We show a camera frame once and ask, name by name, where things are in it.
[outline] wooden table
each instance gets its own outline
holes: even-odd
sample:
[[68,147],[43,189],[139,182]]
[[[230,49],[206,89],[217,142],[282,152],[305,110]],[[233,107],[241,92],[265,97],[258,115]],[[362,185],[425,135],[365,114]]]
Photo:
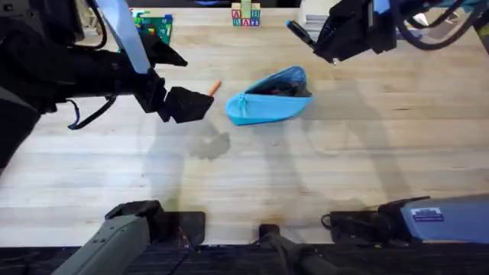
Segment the wooden table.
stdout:
[[[285,27],[295,9],[264,9],[232,27],[228,9],[173,13],[171,45],[187,68],[159,66],[167,88],[222,86],[202,121],[176,125],[120,97],[81,131],[71,105],[45,115],[0,182],[0,245],[81,245],[119,203],[159,199],[203,210],[207,244],[246,244],[263,222],[324,242],[320,215],[413,196],[489,192],[489,56],[474,31],[422,52],[408,44],[337,67]],[[234,126],[226,101],[260,78],[303,66],[315,101],[295,119]],[[80,99],[83,115],[103,99]]]

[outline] cable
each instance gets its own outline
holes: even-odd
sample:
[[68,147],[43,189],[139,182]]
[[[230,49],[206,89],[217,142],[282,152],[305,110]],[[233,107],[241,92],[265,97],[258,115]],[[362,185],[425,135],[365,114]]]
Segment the cable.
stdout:
[[273,238],[271,238],[268,243],[277,251],[280,260],[280,265],[283,269],[283,275],[289,275],[289,265],[287,264],[287,257],[280,244],[276,243]]
[[322,215],[321,216],[321,224],[328,231],[331,231],[332,230],[332,227],[331,227],[331,225],[326,224],[326,222],[324,221],[324,219],[325,218],[329,218],[330,216],[331,216],[330,214],[326,214],[326,215]]
[[107,29],[105,28],[104,21],[102,19],[102,16],[100,15],[99,9],[97,8],[97,5],[95,4],[94,0],[87,0],[86,2],[89,5],[89,7],[92,8],[95,17],[97,18],[97,21],[100,23],[100,28],[102,29],[102,40],[96,46],[74,44],[71,45],[71,47],[75,49],[82,49],[82,50],[99,50],[105,47],[105,45],[107,44]]
[[72,124],[68,125],[68,128],[70,130],[73,130],[76,127],[76,125],[78,124],[78,121],[79,121],[79,108],[78,108],[78,105],[76,104],[76,102],[74,100],[67,99],[66,101],[67,102],[71,102],[71,104],[73,104],[73,107],[75,108],[75,116],[76,116],[75,121]]
[[175,271],[178,269],[178,267],[190,256],[190,253],[192,253],[192,251],[189,251],[185,255],[183,255],[183,257],[178,261],[178,263],[175,264],[175,266],[171,269],[168,275],[173,275]]
[[440,15],[436,20],[434,20],[431,24],[425,26],[423,24],[418,23],[418,21],[414,20],[414,18],[409,18],[407,21],[415,28],[417,29],[423,29],[423,28],[434,28],[438,27],[441,23],[443,23],[446,19],[450,17],[450,15],[453,14],[453,12],[457,9],[460,8],[460,6],[465,2],[465,0],[457,0],[451,5],[449,8],[446,9],[445,12],[443,12],[442,15]]
[[487,1],[481,0],[481,2],[476,4],[473,12],[470,14],[464,24],[451,37],[439,43],[427,44],[416,38],[407,29],[407,26],[404,24],[404,19],[400,13],[400,6],[398,1],[399,0],[389,0],[390,10],[392,12],[394,23],[404,39],[406,39],[406,41],[414,47],[417,47],[421,50],[439,50],[453,44],[473,25],[475,19],[477,19],[477,17],[487,8]]
[[75,116],[76,116],[75,122],[73,122],[71,125],[68,125],[68,128],[70,130],[79,130],[81,128],[84,128],[85,126],[90,124],[92,121],[96,120],[100,115],[105,113],[114,104],[116,99],[117,99],[117,96],[113,95],[111,98],[109,98],[107,100],[107,102],[102,107],[100,107],[100,109],[93,112],[91,115],[89,115],[88,118],[85,118],[85,120],[83,120],[80,123],[78,123],[78,121],[79,121],[78,105],[73,100],[67,99],[67,102],[71,102],[73,104],[73,106],[75,107]]

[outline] green circuit board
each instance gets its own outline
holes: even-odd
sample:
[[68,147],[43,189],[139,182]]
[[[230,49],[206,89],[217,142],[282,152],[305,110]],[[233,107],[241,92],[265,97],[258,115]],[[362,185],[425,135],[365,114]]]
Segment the green circuit board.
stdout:
[[134,12],[133,19],[134,24],[139,32],[142,34],[153,34],[161,38],[161,40],[170,44],[171,29],[173,25],[173,17],[171,15],[165,15],[164,17],[141,17],[141,15],[148,15],[149,11]]

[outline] orange object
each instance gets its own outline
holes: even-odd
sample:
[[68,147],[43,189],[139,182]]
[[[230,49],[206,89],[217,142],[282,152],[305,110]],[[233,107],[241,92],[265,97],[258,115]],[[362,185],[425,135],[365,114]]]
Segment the orange object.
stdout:
[[208,96],[213,96],[215,94],[215,91],[217,91],[217,89],[220,87],[221,85],[221,80],[219,80],[218,82],[216,82],[214,84],[214,86],[209,90],[209,92],[207,93]]

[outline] blue zipper pouch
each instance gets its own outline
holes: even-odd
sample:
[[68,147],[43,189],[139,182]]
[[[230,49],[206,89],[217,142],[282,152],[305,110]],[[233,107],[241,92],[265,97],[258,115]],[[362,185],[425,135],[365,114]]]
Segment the blue zipper pouch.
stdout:
[[226,113],[236,125],[280,121],[299,114],[312,100],[306,89],[306,72],[292,66],[231,97]]

